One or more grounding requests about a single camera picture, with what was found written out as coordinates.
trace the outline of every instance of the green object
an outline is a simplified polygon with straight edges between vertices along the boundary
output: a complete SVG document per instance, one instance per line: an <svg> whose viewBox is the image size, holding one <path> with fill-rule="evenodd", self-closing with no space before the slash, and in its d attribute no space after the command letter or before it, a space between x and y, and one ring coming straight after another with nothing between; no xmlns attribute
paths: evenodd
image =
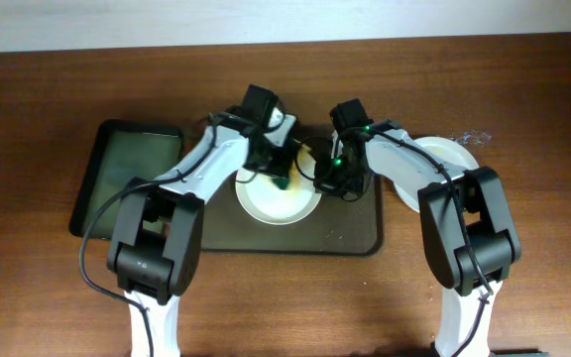
<svg viewBox="0 0 571 357"><path fill-rule="evenodd" d="M289 186L289 178L271 178L271 181L281 190Z"/></svg>

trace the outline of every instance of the brown tabletop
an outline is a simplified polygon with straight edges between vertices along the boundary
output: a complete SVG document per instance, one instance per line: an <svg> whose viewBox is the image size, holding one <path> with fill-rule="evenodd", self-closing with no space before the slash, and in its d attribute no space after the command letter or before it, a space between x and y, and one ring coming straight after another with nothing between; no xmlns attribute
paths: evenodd
<svg viewBox="0 0 571 357"><path fill-rule="evenodd" d="M98 125L186 124L272 89L303 123L359 97L414 136L465 142L501 176L522 258L493 350L571 356L571 34L0 54L0 356L127 356L127 306L81 280L67 223ZM440 287L418 215L383 184L370 258L203 254L182 297L188 355L334 356L427 347ZM93 279L107 242L93 242Z"/></svg>

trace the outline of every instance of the white background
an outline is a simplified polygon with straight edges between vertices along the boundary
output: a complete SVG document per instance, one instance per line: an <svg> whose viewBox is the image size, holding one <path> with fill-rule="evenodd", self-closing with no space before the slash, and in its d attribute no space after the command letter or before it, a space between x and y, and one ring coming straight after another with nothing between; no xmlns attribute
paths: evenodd
<svg viewBox="0 0 571 357"><path fill-rule="evenodd" d="M571 0L0 0L0 52L571 31Z"/></svg>

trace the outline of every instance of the plate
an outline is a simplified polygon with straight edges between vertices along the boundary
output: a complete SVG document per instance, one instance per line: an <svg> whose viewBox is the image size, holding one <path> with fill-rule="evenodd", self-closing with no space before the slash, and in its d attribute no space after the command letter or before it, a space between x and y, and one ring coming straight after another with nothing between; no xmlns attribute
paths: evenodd
<svg viewBox="0 0 571 357"><path fill-rule="evenodd" d="M439 137L425 137L414 140L415 143L423 147L427 152L437 155L440 159L451 164L473 170L479 167L477 161L471 153L456 142ZM412 210L419 212L419 204L410 194L394 183L396 192L400 199Z"/></svg>
<svg viewBox="0 0 571 357"><path fill-rule="evenodd" d="M298 154L301 170L314 177L315 160L306 151ZM253 172L241 169L237 172L235 191L242 207L255 219L275 225L291 224L311 213L321 199L314 184L304 178L294 165L290 169L290 182L287 189L280 189L272 178L257 174L248 183L239 183L253 176Z"/></svg>

